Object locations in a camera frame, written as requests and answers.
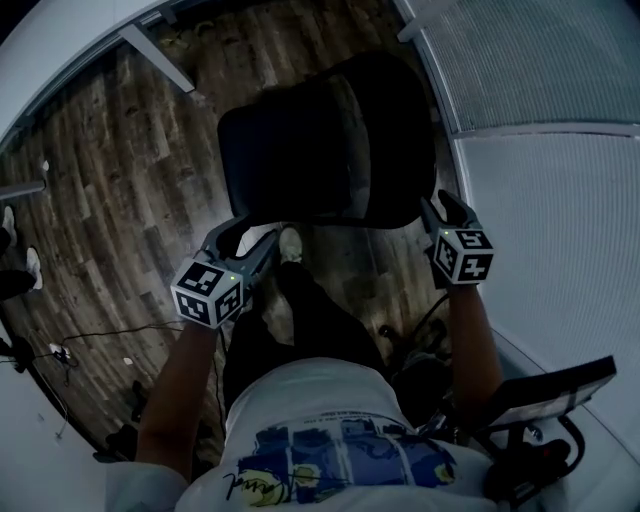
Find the wire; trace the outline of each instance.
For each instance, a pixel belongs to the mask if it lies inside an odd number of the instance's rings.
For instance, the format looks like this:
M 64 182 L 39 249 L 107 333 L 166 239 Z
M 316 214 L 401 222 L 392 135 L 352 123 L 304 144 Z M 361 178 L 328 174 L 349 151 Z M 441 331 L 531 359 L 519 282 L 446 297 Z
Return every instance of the wire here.
M 186 323 L 183 320 L 172 320 L 170 322 L 164 322 L 161 324 L 147 324 L 147 325 L 143 325 L 142 327 L 136 327 L 134 329 L 123 329 L 120 331 L 107 331 L 107 332 L 91 332 L 91 333 L 83 333 L 83 334 L 77 334 L 74 336 L 66 336 L 65 338 L 62 339 L 62 341 L 60 342 L 60 352 L 52 352 L 51 354 L 40 354 L 34 357 L 34 359 L 40 359 L 42 357 L 55 357 L 55 359 L 60 362 L 62 364 L 62 366 L 64 367 L 64 381 L 63 384 L 65 387 L 69 387 L 70 386 L 70 372 L 71 370 L 78 368 L 80 366 L 80 362 L 76 361 L 75 364 L 71 364 L 69 357 L 67 356 L 67 352 L 64 350 L 65 348 L 65 343 L 67 341 L 71 341 L 71 340 L 75 340 L 75 339 L 79 339 L 79 338 L 88 338 L 90 336 L 111 336 L 111 335 L 115 335 L 115 334 L 127 334 L 127 333 L 134 333 L 134 332 L 140 332 L 146 329 L 157 329 L 157 330 L 161 330 L 161 329 L 166 329 L 166 330 L 170 330 L 170 331 L 176 331 L 176 332 L 182 332 L 182 329 L 178 329 L 175 327 L 168 327 L 171 324 L 183 324 Z M 219 329 L 219 334 L 220 334 L 220 339 L 222 341 L 222 351 L 224 353 L 224 357 L 225 357 L 225 361 L 227 358 L 227 345 L 226 345 L 226 341 L 225 341 L 225 336 L 224 333 L 222 332 L 222 329 Z M 11 359 L 11 360 L 7 360 L 7 361 L 0 361 L 0 364 L 3 363 L 17 363 L 17 360 L 15 359 Z M 218 402 L 218 420 L 220 421 L 220 431 L 222 432 L 222 436 L 226 437 L 226 432 L 225 432 L 225 427 L 224 427 L 224 420 L 223 420 L 223 414 L 222 414 L 222 400 L 220 399 L 220 386 L 219 386 L 219 382 L 220 382 L 220 376 L 218 374 L 218 367 L 216 365 L 216 359 L 215 356 L 213 358 L 213 371 L 215 373 L 216 376 L 216 402 Z M 47 382 L 47 386 L 49 386 L 49 389 L 51 389 L 53 391 L 53 389 L 51 388 L 51 386 L 49 385 L 49 383 Z M 60 431 L 56 434 L 56 437 L 58 439 L 62 438 L 62 433 L 64 432 L 67 423 L 68 423 L 68 408 L 66 407 L 66 404 L 64 404 L 64 402 L 62 402 L 62 399 L 60 397 L 58 397 L 57 393 L 54 393 L 54 395 L 56 396 L 56 399 L 60 402 L 60 404 L 63 406 L 64 412 L 65 412 L 65 419 L 64 419 L 64 424 L 62 425 L 62 428 L 60 429 Z
M 224 342 L 224 333 L 222 332 L 222 327 L 218 329 L 218 333 L 220 334 L 220 341 L 222 341 L 222 351 L 224 352 L 225 363 L 227 361 L 227 349 L 225 347 Z M 218 402 L 218 420 L 220 421 L 220 432 L 222 432 L 222 437 L 226 439 L 227 433 L 224 428 L 224 421 L 222 420 L 222 401 L 220 400 L 220 377 L 218 375 L 218 366 L 216 365 L 216 355 L 213 355 L 213 372 L 216 374 L 216 402 Z
M 88 338 L 89 336 L 111 336 L 113 334 L 127 334 L 127 333 L 144 331 L 145 329 L 158 329 L 158 330 L 166 329 L 168 331 L 182 332 L 182 329 L 176 329 L 175 327 L 167 327 L 167 326 L 171 324 L 183 324 L 183 323 L 185 323 L 184 320 L 172 320 L 170 322 L 164 322 L 162 324 L 147 324 L 147 325 L 143 325 L 142 327 L 136 327 L 134 329 L 123 329 L 121 331 L 90 332 L 85 334 L 77 334 L 75 336 L 67 336 L 66 338 L 63 338 L 62 341 L 60 342 L 60 346 L 64 347 L 65 342 L 75 340 L 78 338 Z
M 224 339 L 224 332 L 222 327 L 220 328 L 220 341 L 222 342 L 222 353 L 224 354 L 224 361 L 227 362 L 227 341 Z
M 442 297 L 440 297 L 437 300 L 437 302 L 433 306 L 431 306 L 431 309 L 429 311 L 427 311 L 427 314 L 422 317 L 422 320 L 420 320 L 418 322 L 418 325 L 416 325 L 416 327 L 413 329 L 413 332 L 411 333 L 411 338 L 410 339 L 412 339 L 412 340 L 415 339 L 416 335 L 420 332 L 420 329 L 422 329 L 424 324 L 426 324 L 427 321 L 429 320 L 429 318 L 431 318 L 431 315 L 433 315 L 435 310 L 438 309 L 438 306 L 440 306 L 440 304 L 442 304 L 448 298 L 449 298 L 449 294 L 445 293 Z

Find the white sneaker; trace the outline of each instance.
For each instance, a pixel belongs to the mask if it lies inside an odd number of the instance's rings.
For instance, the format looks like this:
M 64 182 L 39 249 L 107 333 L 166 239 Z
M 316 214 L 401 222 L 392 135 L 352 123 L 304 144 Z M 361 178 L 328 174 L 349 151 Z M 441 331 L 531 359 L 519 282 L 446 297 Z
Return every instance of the white sneaker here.
M 293 226 L 286 226 L 280 233 L 280 263 L 302 263 L 302 239 Z
M 2 227 L 5 229 L 11 237 L 9 247 L 15 247 L 18 245 L 18 233 L 16 233 L 16 219 L 13 216 L 13 208 L 6 206 L 4 209 L 4 219 L 2 221 Z
M 42 290 L 42 272 L 40 272 L 40 256 L 33 247 L 27 249 L 27 272 L 36 278 L 32 290 Z

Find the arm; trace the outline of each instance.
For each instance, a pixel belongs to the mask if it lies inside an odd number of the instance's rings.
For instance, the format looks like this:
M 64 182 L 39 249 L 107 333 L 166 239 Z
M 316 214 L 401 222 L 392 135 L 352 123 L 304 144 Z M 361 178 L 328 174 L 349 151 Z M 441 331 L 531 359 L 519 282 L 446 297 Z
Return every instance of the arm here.
M 502 384 L 502 369 L 476 287 L 451 287 L 449 312 L 453 399 L 464 420 L 473 422 Z
M 171 347 L 142 415 L 136 462 L 167 466 L 191 481 L 216 337 L 211 330 L 189 323 Z

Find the black pants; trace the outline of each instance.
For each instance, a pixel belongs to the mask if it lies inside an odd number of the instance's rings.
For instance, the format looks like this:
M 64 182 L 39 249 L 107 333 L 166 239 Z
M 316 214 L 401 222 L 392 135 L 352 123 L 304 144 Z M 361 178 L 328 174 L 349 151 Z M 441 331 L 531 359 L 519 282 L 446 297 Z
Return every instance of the black pants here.
M 7 230 L 0 228 L 0 256 L 7 250 L 11 243 L 11 237 Z M 1 270 L 0 271 L 0 301 L 7 300 L 16 295 L 27 293 L 33 285 L 36 284 L 36 278 L 29 272 L 22 270 Z
M 333 302 L 302 265 L 284 263 L 277 280 L 293 311 L 295 346 L 278 343 L 260 313 L 241 315 L 222 377 L 227 412 L 252 382 L 298 359 L 332 357 L 384 375 L 382 356 L 364 325 Z

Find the wooden floor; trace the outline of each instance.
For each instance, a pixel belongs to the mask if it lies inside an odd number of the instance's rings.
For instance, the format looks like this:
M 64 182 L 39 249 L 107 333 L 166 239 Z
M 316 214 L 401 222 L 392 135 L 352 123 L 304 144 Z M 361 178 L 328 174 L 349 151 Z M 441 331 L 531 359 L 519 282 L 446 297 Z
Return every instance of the wooden floor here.
M 13 202 L 21 249 L 1 262 L 22 268 L 29 245 L 40 253 L 44 289 L 3 304 L 36 353 L 65 336 L 176 319 L 168 289 L 175 270 L 231 217 L 216 134 L 226 111 L 368 49 L 402 56 L 423 74 L 413 49 L 397 42 L 401 25 L 385 0 L 276 0 L 236 12 L 201 11 L 196 21 L 155 31 L 195 77 L 197 92 L 179 92 L 123 45 L 66 86 L 0 157 L 0 185 L 36 179 L 42 162 L 50 164 L 47 190 Z M 303 234 L 307 265 L 385 355 L 389 347 L 378 327 L 409 332 L 440 295 L 423 255 L 420 221 L 394 231 L 306 227 Z M 281 298 L 268 316 L 276 338 L 291 342 Z M 151 386 L 177 334 L 147 330 L 69 341 L 79 362 L 69 387 L 57 361 L 36 364 L 104 444 L 129 422 L 126 390 L 135 379 Z M 221 375 L 220 350 L 215 362 Z M 205 415 L 215 435 L 202 449 L 214 463 L 222 447 L 216 381 L 212 373 Z

